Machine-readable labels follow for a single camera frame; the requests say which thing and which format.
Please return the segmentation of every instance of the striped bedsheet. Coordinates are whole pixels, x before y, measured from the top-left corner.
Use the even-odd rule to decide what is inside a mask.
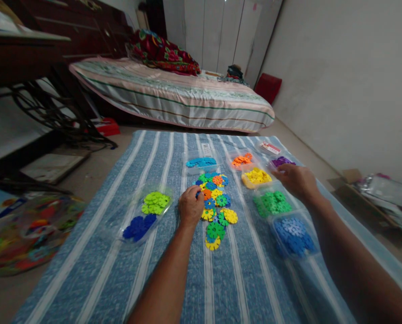
[[[177,198],[197,176],[183,167],[185,149],[201,144],[225,156],[276,137],[240,137],[137,131],[61,247],[15,323],[121,323],[135,304],[177,226]],[[256,214],[240,173],[223,164],[227,193],[238,223],[229,226],[218,250],[205,247],[206,223],[195,231],[190,252],[183,323],[353,323],[321,254],[303,262],[283,261],[269,227]],[[147,242],[133,252],[98,238],[103,220],[143,183],[166,183],[175,199]],[[345,224],[402,288],[402,264],[320,183]]]
[[[115,107],[146,119],[190,128],[254,133],[274,121],[272,106],[251,88],[202,72],[183,76],[128,58],[90,58],[71,72]]]

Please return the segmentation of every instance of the tiled floor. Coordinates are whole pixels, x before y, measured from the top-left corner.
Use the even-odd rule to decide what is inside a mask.
[[[121,134],[111,137],[119,144],[115,150],[105,149],[96,153],[72,172],[61,184],[62,188],[71,190],[75,195],[89,202],[118,158],[127,149],[132,139],[132,133],[140,128],[122,126]],[[333,190],[331,180],[337,179],[339,174],[320,159],[309,147],[300,141],[280,120],[260,131],[261,136],[277,136],[279,140],[290,150],[303,164],[315,173],[317,178]],[[396,247],[385,237],[378,237],[386,247],[402,261],[402,246]],[[18,308],[29,296],[48,264],[9,278],[0,278],[0,323],[9,323]]]

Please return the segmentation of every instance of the red box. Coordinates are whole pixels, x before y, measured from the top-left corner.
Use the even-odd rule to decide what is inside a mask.
[[[263,73],[255,87],[255,92],[272,104],[282,85],[282,79]]]
[[[92,120],[99,133],[104,136],[120,134],[119,126],[112,118],[104,118],[102,121]]]

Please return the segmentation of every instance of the white label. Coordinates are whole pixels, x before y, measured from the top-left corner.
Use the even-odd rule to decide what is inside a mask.
[[[205,158],[212,158],[213,154],[211,152],[210,144],[208,143],[201,143],[202,153],[204,154]]]
[[[278,155],[281,152],[280,148],[277,148],[276,146],[273,146],[266,141],[261,143],[261,147],[265,148],[266,150],[268,150],[271,153],[276,154],[276,155]]]

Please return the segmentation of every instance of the person's right hand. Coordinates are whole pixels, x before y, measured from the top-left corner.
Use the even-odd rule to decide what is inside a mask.
[[[315,176],[306,167],[282,164],[277,171],[272,171],[272,174],[282,182],[286,190],[303,203],[321,196]]]

